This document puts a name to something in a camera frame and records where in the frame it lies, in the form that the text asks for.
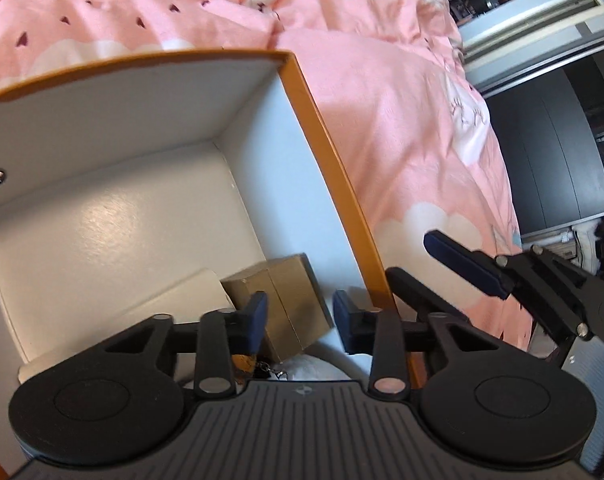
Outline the brown cardboard box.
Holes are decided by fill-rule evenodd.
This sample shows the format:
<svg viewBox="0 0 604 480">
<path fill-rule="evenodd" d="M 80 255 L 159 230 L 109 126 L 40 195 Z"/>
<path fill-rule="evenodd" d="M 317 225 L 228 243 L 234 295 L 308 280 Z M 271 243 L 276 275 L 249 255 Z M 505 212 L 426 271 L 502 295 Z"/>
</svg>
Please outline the brown cardboard box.
<svg viewBox="0 0 604 480">
<path fill-rule="evenodd" d="M 255 292 L 267 294 L 261 354 L 274 363 L 298 356 L 334 327 L 304 254 L 257 263 L 224 278 L 222 285 L 238 309 L 243 308 Z"/>
</svg>

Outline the pink patterned duvet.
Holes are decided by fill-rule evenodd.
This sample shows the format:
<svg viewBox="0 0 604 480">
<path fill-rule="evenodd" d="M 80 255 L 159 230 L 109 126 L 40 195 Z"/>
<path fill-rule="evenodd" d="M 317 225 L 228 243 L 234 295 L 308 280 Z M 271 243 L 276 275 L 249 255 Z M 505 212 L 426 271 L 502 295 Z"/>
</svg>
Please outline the pink patterned duvet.
<svg viewBox="0 0 604 480">
<path fill-rule="evenodd" d="M 517 301 L 429 257 L 440 230 L 491 256 L 520 236 L 485 100 L 462 68 L 447 0 L 0 0 L 0 89 L 145 51 L 288 50 L 334 139 L 385 266 L 399 266 L 518 348 Z"/>
</svg>

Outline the sliding door frame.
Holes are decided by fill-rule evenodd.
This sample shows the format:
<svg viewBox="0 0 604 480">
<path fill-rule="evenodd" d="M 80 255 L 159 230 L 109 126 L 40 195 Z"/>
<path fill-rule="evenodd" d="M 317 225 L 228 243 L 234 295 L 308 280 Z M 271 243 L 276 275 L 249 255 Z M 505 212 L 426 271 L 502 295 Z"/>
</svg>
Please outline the sliding door frame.
<svg viewBox="0 0 604 480">
<path fill-rule="evenodd" d="M 604 0 L 512 0 L 459 27 L 466 77 L 490 96 L 604 48 Z"/>
</svg>

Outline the orange cardboard storage box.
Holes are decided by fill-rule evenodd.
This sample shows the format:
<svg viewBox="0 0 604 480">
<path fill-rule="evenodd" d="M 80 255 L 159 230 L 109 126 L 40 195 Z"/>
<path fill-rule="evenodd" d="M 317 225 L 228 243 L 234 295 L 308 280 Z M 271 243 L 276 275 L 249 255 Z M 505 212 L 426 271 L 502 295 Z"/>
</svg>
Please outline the orange cardboard storage box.
<svg viewBox="0 0 604 480">
<path fill-rule="evenodd" d="M 372 233 L 296 58 L 159 52 L 0 91 L 0 459 L 18 371 L 192 278 L 294 254 L 320 290 L 392 302 Z"/>
</svg>

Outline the white rectangular box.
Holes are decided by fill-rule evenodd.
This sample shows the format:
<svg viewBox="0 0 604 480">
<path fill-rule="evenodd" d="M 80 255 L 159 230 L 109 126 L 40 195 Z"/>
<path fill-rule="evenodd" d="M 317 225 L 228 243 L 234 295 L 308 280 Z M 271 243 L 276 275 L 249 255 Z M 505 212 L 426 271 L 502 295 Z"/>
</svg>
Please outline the white rectangular box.
<svg viewBox="0 0 604 480">
<path fill-rule="evenodd" d="M 216 274 L 201 269 L 122 313 L 109 314 L 81 335 L 73 335 L 29 360 L 19 368 L 18 382 L 24 384 L 44 370 L 156 314 L 167 314 L 176 323 L 192 323 L 214 310 L 233 311 L 235 307 Z"/>
</svg>

